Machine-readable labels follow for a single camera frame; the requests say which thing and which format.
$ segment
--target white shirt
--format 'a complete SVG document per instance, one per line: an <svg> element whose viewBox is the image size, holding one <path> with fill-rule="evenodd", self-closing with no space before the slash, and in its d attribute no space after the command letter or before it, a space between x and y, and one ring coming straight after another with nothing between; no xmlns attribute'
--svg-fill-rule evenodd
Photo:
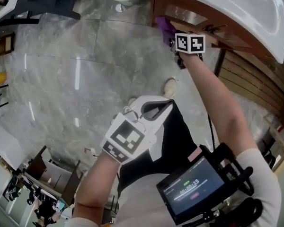
<svg viewBox="0 0 284 227"><path fill-rule="evenodd" d="M263 204L263 213L251 227L276 227L281 208L281 189L277 177L258 149L248 149L238 155L237 161L245 169L253 167L250 181L254 186L253 198ZM145 176L127 188L120 196L120 210L116 216L114 227L174 227L175 223L170 216L156 184L167 175L154 174ZM241 191L232 195L231 207L240 205L248 196ZM84 218L72 218L65 224L66 227L97 227L94 222Z"/></svg>

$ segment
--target black cable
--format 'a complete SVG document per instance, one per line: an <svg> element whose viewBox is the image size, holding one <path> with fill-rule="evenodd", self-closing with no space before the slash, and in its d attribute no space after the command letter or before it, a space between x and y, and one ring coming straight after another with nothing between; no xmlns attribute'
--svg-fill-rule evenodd
<svg viewBox="0 0 284 227"><path fill-rule="evenodd" d="M202 54L198 54L198 55L199 55L200 60L203 61L203 56L202 56ZM210 117L209 117L209 114L207 114L207 117L208 117L208 122L209 122L210 131L211 131L211 133L212 133L213 150L215 150L215 149L216 149L216 146L215 146L215 143L214 143L213 125L212 125L212 121L211 121L211 119L210 119Z"/></svg>

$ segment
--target white sink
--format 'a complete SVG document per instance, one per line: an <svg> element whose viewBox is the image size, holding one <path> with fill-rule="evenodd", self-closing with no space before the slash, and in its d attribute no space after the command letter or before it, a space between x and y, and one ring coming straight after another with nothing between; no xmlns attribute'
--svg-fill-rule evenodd
<svg viewBox="0 0 284 227"><path fill-rule="evenodd" d="M198 0L232 18L284 61L283 0Z"/></svg>

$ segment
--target black pants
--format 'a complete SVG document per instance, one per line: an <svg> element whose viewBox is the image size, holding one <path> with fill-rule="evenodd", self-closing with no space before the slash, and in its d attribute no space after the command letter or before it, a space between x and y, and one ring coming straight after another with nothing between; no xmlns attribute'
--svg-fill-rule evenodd
<svg viewBox="0 0 284 227"><path fill-rule="evenodd" d="M183 116L174 101L173 109L163 126L162 157L153 162L147 150L135 160L123 165L120 169L119 197L124 188L144 176L156 173L170 174L178 167L189 164L187 158L197 148L197 145L193 142Z"/></svg>

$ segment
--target purple cloth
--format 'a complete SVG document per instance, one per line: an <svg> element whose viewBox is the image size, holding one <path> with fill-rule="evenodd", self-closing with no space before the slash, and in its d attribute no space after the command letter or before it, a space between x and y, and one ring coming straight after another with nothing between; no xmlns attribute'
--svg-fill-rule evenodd
<svg viewBox="0 0 284 227"><path fill-rule="evenodd" d="M163 41L168 47L170 46L169 39L175 38L176 28L170 23L167 18L158 17L156 22L163 33Z"/></svg>

